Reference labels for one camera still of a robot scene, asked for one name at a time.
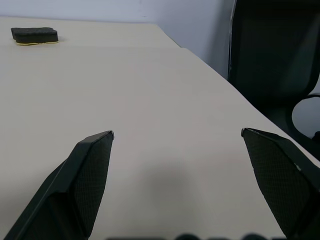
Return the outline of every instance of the black sponge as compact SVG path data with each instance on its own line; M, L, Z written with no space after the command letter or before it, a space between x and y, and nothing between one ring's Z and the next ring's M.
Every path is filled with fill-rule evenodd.
M11 28L12 37L19 45L57 43L58 32L51 27Z

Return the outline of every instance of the black object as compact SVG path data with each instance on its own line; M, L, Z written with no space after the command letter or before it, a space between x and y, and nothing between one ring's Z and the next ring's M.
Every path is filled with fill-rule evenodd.
M320 73L320 1L237 0L228 81L315 158L320 144L300 133L292 112Z
M86 240L107 180L114 134L79 142L43 182L5 240Z
M320 239L320 169L290 140L244 128L259 188L288 239Z
M56 43L59 41L58 33L51 27L11 28L12 37L17 44L32 45Z

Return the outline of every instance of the beige table surface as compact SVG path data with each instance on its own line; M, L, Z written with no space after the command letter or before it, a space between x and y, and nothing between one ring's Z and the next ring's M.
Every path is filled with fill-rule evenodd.
M241 129L288 136L187 49L0 47L0 68L1 239L75 144L107 130L91 240L283 236Z
M57 30L59 47L179 48L157 25L97 21L51 20L0 16L0 46L13 46L11 28L51 27Z

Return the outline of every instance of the white wall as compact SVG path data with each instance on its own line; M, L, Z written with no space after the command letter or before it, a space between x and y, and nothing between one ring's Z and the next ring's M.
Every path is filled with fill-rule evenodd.
M224 78L234 0L0 0L1 16L156 23ZM296 127L312 137L320 131L320 98L301 102Z

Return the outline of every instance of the yellow sticky base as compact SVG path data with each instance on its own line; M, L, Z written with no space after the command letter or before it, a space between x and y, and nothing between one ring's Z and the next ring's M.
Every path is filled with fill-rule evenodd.
M57 44L58 42L59 41L48 41L48 42L41 42L41 43L37 43L37 42L31 42L31 43L15 42L15 43L21 46L29 46L29 45L41 45L41 44Z

